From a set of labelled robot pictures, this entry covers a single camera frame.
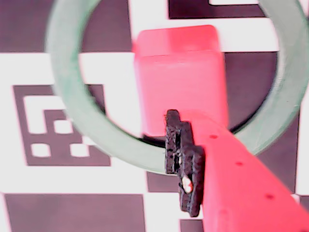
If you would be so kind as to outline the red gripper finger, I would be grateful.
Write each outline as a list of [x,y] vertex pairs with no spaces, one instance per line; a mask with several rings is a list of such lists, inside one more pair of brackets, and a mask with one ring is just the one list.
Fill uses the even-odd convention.
[[166,114],[165,169],[176,174],[180,208],[203,214],[206,232],[306,232],[308,212],[224,126],[197,114]]

